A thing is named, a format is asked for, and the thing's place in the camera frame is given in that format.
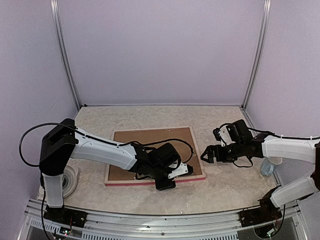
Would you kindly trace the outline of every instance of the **purple wall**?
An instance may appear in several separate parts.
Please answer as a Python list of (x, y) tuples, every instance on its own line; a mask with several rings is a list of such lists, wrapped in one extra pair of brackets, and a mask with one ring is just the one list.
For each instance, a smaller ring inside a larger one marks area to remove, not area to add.
[[(248, 114), (255, 127), (290, 136), (319, 136), (320, 1), (273, 0)], [(284, 183), (313, 166), (286, 160)], [(319, 239), (320, 193), (300, 202), (312, 240)]]
[[(0, 239), (12, 240), (40, 177), (39, 169), (20, 160), (21, 135), (76, 114), (48, 0), (0, 1), (0, 83)], [(26, 138), (23, 152), (32, 163), (39, 161), (47, 130)]]
[(263, 0), (68, 0), (59, 9), (88, 105), (241, 105)]

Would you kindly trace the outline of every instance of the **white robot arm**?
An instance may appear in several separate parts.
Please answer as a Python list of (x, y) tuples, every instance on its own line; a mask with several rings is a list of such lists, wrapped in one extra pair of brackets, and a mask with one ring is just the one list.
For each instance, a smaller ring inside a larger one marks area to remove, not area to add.
[(150, 177), (155, 180), (155, 187), (160, 191), (175, 188), (175, 177), (193, 173), (193, 167), (182, 162), (170, 143), (155, 148), (137, 141), (111, 141), (76, 128), (75, 121), (67, 118), (43, 137), (41, 145), (39, 169), (41, 185), (47, 198), (44, 217), (54, 221), (59, 218), (58, 214), (58, 217), (52, 216), (54, 213), (63, 215), (63, 173), (69, 158), (110, 164)]
[(320, 144), (319, 138), (283, 137), (269, 131), (260, 131), (253, 137), (243, 120), (226, 123), (213, 131), (219, 145), (210, 145), (201, 155), (208, 163), (234, 163), (246, 156), (250, 161), (257, 158), (286, 158), (305, 161), (315, 165), (315, 171), (284, 186), (272, 189), (260, 200), (260, 211), (240, 213), (242, 226), (268, 222), (273, 217), (281, 217), (279, 208), (294, 200), (304, 199), (320, 190)]

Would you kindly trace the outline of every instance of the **beige floor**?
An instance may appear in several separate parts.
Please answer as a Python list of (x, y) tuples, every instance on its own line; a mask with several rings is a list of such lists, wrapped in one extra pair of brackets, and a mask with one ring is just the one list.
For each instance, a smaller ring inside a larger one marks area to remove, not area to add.
[[(199, 151), (217, 144), (212, 130), (223, 123), (243, 119), (238, 107), (219, 106), (116, 106), (83, 107), (76, 126), (110, 138), (112, 131), (192, 126)], [(275, 187), (272, 177), (259, 173), (261, 159), (253, 168), (204, 162), (206, 180), (177, 183), (175, 189), (157, 191), (155, 186), (105, 186), (106, 165), (71, 159), (79, 167), (77, 189), (65, 200), (67, 206), (129, 214), (196, 214), (227, 211), (258, 205)], [(240, 159), (239, 165), (248, 164)]]

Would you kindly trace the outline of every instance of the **cork board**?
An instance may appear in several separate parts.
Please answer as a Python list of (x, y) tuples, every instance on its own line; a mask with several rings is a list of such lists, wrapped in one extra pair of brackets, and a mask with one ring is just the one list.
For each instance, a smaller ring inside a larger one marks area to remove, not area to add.
[[(176, 183), (188, 182), (195, 180), (204, 180), (206, 175), (204, 173), (204, 167), (200, 160), (199, 149), (196, 144), (194, 134), (191, 127), (177, 127), (177, 128), (157, 128), (157, 129), (139, 129), (139, 130), (122, 130), (114, 131), (111, 139), (117, 142), (126, 143), (130, 141), (138, 141), (142, 144), (158, 142), (165, 139), (181, 139), (188, 142), (194, 151), (193, 157), (188, 162), (193, 166), (193, 174), (188, 176), (176, 177), (174, 180)], [(181, 160), (186, 161), (191, 152), (187, 145), (179, 141), (170, 141), (175, 147)], [(160, 147), (162, 144), (156, 144), (152, 147)], [(129, 185), (150, 185), (155, 184), (153, 179), (135, 180), (135, 173), (128, 172), (117, 166), (107, 165), (105, 171), (104, 184), (106, 186), (129, 186)]]

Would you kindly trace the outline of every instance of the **metal frame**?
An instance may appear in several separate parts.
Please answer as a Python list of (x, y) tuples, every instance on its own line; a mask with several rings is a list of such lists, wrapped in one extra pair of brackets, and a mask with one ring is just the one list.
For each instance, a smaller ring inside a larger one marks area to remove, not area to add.
[(69, 84), (69, 87), (71, 90), (74, 104), (75, 104), (77, 110), (79, 111), (82, 106), (82, 103), (81, 103), (81, 100), (80, 100), (80, 97), (79, 97), (79, 94), (78, 94), (78, 91), (76, 88), (75, 81), (74, 81), (72, 73), (71, 73), (71, 68), (70, 68), (70, 64), (69, 64), (69, 60), (68, 60), (68, 56), (67, 56), (67, 51), (66, 51), (65, 42), (64, 42), (64, 35), (63, 35), (61, 20), (60, 20), (60, 15), (59, 15), (58, 0), (50, 0), (50, 5), (51, 5), (53, 22), (54, 22), (54, 26), (55, 26), (55, 34), (56, 34), (58, 46), (60, 49), (60, 54), (61, 54), (61, 58), (62, 58), (62, 62), (63, 62), (64, 71), (65, 71), (66, 78), (67, 78), (67, 81), (68, 81), (68, 84)]
[[(74, 239), (105, 239), (138, 240), (138, 239), (166, 239), (166, 240), (204, 240), (214, 237), (237, 235), (238, 231), (251, 229), (253, 226), (241, 227), (239, 211), (242, 209), (215, 213), (191, 215), (138, 215), (104, 211), (83, 210), (88, 213), (84, 228), (73, 227)], [(307, 240), (305, 223), (296, 201), (287, 204), (285, 218), (293, 218), (299, 240)], [(17, 240), (25, 240), (30, 226), (41, 229), (41, 201), (31, 199), (26, 207), (21, 231)], [(65, 227), (58, 223), (44, 220), (45, 228)]]
[(258, 45), (255, 52), (254, 62), (250, 73), (250, 79), (249, 84), (247, 86), (244, 100), (242, 103), (242, 108), (246, 110), (252, 91), (254, 89), (254, 85), (257, 78), (258, 68), (260, 65), (261, 56), (263, 53), (264, 45), (265, 45), (265, 39), (267, 34), (267, 28), (269, 23), (269, 16), (270, 16), (270, 9), (271, 9), (271, 0), (264, 0), (264, 8), (263, 8), (263, 15), (262, 15), (262, 21), (261, 21), (261, 28), (259, 33), (259, 40)]
[(199, 103), (152, 103), (152, 104), (103, 104), (103, 105), (96, 105), (96, 104), (85, 104), (84, 107), (136, 107), (136, 106), (211, 106), (211, 107), (241, 107), (239, 104), (199, 104)]
[[(66, 51), (66, 47), (65, 47), (63, 30), (62, 30), (61, 19), (60, 19), (60, 14), (59, 14), (58, 0), (50, 0), (50, 5), (51, 5), (51, 12), (52, 12), (53, 22), (54, 22), (54, 26), (55, 26), (56, 37), (58, 40), (58, 46), (60, 49), (60, 54), (61, 54), (65, 74), (66, 74), (67, 81), (68, 81), (68, 84), (69, 84), (69, 87), (71, 90), (74, 104), (75, 104), (77, 110), (79, 111), (80, 108), (82, 107), (82, 102), (79, 97), (79, 93), (77, 91), (77, 87), (76, 87), (75, 81), (72, 76), (71, 67), (70, 67), (70, 63), (69, 63), (69, 59), (68, 59), (68, 55), (67, 55), (67, 51)], [(248, 106), (248, 103), (249, 103), (249, 100), (250, 100), (250, 97), (251, 97), (251, 94), (253, 91), (253, 87), (254, 87), (254, 84), (256, 81), (257, 72), (258, 72), (260, 60), (262, 57), (263, 48), (264, 48), (264, 44), (265, 44), (265, 38), (266, 38), (266, 34), (267, 34), (270, 9), (271, 9), (271, 0), (264, 0), (264, 7), (263, 7), (261, 27), (260, 27), (259, 38), (258, 38), (258, 45), (257, 45), (257, 49), (256, 49), (255, 56), (254, 56), (254, 61), (253, 61), (253, 66), (252, 66), (251, 73), (250, 73), (249, 83), (246, 88), (244, 100), (241, 105), (241, 107), (244, 110), (246, 110), (246, 108)], [(152, 104), (152, 105), (162, 106), (162, 105), (177, 105), (177, 104)], [(178, 105), (182, 105), (182, 106), (192, 105), (193, 106), (193, 104), (178, 104)], [(195, 106), (198, 106), (198, 105), (199, 106), (208, 106), (208, 104), (194, 104), (194, 105)], [(116, 105), (115, 104), (86, 105), (86, 107), (100, 107), (100, 106), (117, 106), (117, 104)], [(229, 105), (229, 104), (226, 104), (226, 105), (209, 104), (209, 106), (240, 107), (238, 104), (231, 104), (231, 105)]]

